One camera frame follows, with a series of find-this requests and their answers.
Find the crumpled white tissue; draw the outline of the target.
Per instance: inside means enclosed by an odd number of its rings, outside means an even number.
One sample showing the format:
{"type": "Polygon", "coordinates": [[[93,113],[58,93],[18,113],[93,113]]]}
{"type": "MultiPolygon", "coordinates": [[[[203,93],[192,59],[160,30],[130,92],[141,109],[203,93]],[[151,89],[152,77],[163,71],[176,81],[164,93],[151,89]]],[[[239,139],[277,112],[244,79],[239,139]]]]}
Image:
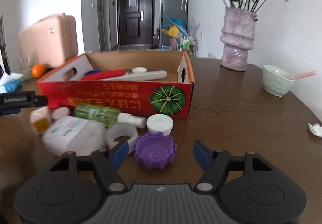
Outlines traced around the crumpled white tissue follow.
{"type": "Polygon", "coordinates": [[[308,123],[308,126],[309,126],[309,130],[310,132],[314,135],[314,136],[317,136],[317,137],[322,137],[322,126],[319,124],[319,123],[316,123],[316,124],[310,124],[308,123]]]}

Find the green spray bottle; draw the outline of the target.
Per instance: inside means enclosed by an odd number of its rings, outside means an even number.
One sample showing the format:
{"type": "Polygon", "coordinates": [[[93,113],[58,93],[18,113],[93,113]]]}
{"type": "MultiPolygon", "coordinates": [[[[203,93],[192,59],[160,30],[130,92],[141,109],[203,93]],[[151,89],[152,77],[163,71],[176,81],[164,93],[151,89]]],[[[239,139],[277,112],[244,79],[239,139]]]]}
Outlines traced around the green spray bottle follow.
{"type": "Polygon", "coordinates": [[[78,118],[103,123],[106,127],[110,127],[116,123],[129,123],[139,129],[143,129],[146,126],[146,118],[123,113],[116,108],[89,103],[78,104],[75,107],[74,114],[78,118]]]}

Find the white plastic jar lid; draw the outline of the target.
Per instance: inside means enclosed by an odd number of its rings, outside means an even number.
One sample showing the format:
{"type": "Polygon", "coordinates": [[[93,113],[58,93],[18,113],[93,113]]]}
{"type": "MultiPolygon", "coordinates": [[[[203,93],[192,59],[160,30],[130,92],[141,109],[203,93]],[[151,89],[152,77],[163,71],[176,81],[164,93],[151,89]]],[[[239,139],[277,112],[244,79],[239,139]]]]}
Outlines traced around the white plastic jar lid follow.
{"type": "Polygon", "coordinates": [[[132,69],[132,73],[137,74],[137,73],[145,73],[147,72],[147,68],[145,67],[136,67],[132,69]]]}

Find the orange fruit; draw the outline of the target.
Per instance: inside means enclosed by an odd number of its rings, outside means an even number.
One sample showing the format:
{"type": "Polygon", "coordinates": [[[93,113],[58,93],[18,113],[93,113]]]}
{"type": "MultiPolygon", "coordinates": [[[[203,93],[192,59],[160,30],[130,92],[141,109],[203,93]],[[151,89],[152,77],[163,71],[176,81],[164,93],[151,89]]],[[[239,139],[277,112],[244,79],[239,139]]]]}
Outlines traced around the orange fruit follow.
{"type": "Polygon", "coordinates": [[[41,78],[46,73],[46,67],[43,64],[36,64],[31,68],[33,78],[41,78]]]}

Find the blue tissue pack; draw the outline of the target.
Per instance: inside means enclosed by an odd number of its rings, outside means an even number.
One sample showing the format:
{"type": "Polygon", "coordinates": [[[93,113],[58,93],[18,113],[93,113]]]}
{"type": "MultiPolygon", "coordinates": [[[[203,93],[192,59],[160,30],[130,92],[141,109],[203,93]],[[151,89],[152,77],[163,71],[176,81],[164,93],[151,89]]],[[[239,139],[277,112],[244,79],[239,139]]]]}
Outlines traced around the blue tissue pack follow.
{"type": "Polygon", "coordinates": [[[23,74],[12,72],[10,75],[4,73],[1,77],[0,93],[13,93],[22,85],[23,74]]]}

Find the pink round small lid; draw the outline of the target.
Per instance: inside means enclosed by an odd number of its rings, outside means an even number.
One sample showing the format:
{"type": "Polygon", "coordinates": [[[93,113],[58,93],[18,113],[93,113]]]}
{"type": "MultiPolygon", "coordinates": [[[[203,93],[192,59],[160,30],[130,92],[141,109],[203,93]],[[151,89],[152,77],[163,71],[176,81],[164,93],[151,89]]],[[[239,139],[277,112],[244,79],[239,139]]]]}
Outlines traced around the pink round small lid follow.
{"type": "Polygon", "coordinates": [[[60,107],[55,109],[52,114],[51,117],[53,120],[58,120],[60,119],[62,116],[69,116],[70,115],[70,109],[67,107],[60,107]]]}

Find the dark brown entrance door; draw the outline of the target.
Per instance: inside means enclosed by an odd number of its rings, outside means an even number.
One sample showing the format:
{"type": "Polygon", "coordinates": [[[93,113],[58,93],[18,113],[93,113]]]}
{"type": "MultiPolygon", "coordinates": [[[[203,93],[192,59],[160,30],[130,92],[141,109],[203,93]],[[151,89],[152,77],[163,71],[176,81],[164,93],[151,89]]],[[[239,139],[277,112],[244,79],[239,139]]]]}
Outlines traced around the dark brown entrance door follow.
{"type": "Polygon", "coordinates": [[[117,0],[118,43],[152,45],[154,0],[117,0]]]}

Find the yellow watering can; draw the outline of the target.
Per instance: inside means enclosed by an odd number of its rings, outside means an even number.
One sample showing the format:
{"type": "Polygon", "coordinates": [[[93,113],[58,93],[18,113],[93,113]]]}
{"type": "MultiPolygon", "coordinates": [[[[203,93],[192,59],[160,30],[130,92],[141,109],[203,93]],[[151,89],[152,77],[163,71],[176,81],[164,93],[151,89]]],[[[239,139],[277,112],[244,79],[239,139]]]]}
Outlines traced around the yellow watering can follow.
{"type": "Polygon", "coordinates": [[[177,26],[171,26],[168,30],[161,29],[160,31],[170,38],[176,38],[180,34],[180,30],[177,28],[177,26]]]}

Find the white wipes pack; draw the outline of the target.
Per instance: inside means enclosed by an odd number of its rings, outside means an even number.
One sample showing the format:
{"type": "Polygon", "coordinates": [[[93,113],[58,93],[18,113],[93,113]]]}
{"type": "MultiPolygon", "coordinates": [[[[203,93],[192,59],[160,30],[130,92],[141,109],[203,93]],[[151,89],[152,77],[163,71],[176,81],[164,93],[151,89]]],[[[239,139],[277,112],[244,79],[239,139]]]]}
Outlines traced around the white wipes pack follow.
{"type": "Polygon", "coordinates": [[[62,116],[43,133],[41,140],[55,156],[66,152],[88,156],[106,148],[105,126],[94,120],[62,116]]]}

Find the grey refrigerator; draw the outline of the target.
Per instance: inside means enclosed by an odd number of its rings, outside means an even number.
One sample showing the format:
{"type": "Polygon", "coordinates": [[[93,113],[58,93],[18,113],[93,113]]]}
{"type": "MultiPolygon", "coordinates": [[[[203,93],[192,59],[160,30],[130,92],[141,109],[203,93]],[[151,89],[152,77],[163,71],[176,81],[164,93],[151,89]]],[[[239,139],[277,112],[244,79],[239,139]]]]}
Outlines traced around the grey refrigerator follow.
{"type": "Polygon", "coordinates": [[[160,29],[168,29],[171,22],[168,18],[181,20],[184,27],[187,27],[188,9],[185,9],[185,2],[182,0],[159,0],[159,24],[160,29]]]}

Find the purple ridged cap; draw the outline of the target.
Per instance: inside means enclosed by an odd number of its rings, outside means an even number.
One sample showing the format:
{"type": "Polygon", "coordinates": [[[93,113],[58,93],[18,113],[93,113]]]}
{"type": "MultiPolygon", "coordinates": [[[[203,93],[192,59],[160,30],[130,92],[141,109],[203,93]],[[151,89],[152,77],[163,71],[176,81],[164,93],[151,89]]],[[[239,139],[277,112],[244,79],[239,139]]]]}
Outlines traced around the purple ridged cap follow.
{"type": "Polygon", "coordinates": [[[173,138],[161,132],[149,132],[140,136],[134,145],[137,163],[145,170],[163,170],[174,161],[177,145],[173,138]]]}

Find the grey duct tape roll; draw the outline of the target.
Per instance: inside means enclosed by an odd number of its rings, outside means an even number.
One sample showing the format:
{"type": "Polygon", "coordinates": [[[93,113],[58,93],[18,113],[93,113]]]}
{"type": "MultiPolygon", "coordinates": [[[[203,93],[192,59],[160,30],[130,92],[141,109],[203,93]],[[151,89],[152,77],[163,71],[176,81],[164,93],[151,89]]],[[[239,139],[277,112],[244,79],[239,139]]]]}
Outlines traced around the grey duct tape roll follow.
{"type": "Polygon", "coordinates": [[[129,123],[116,123],[105,130],[105,141],[109,149],[117,146],[120,141],[127,141],[129,154],[134,150],[134,145],[139,137],[135,126],[129,123]]]}

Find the pink suitcase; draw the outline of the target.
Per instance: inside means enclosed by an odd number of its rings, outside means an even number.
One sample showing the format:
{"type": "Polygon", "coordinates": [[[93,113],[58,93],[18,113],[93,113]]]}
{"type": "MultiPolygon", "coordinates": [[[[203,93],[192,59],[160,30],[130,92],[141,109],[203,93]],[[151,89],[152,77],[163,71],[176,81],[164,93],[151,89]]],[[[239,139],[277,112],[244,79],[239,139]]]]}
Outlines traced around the pink suitcase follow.
{"type": "Polygon", "coordinates": [[[18,34],[21,57],[33,55],[38,64],[56,68],[77,56],[75,17],[54,14],[40,19],[18,34]]]}

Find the red round lid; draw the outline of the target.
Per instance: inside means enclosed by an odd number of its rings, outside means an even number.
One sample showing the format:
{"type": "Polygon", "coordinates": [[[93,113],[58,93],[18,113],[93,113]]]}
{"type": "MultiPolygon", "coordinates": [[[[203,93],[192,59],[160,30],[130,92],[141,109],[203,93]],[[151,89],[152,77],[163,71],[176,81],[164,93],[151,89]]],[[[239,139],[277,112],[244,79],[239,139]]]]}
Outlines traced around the red round lid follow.
{"type": "Polygon", "coordinates": [[[95,73],[88,76],[83,76],[81,81],[93,81],[93,80],[102,80],[114,77],[120,77],[126,75],[126,70],[108,70],[108,71],[101,71],[100,73],[95,73]]]}

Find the pink spoon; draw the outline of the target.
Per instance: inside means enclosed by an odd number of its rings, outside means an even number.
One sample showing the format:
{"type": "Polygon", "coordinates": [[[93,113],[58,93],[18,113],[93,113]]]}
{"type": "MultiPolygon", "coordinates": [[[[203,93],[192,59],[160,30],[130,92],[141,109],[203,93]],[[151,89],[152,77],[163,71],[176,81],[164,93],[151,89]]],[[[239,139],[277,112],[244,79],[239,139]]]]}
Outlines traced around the pink spoon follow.
{"type": "Polygon", "coordinates": [[[303,79],[303,78],[308,78],[308,77],[312,77],[315,76],[317,73],[315,71],[310,71],[310,72],[306,72],[306,73],[302,73],[302,74],[298,74],[295,76],[290,77],[290,80],[299,80],[299,79],[303,79]]]}

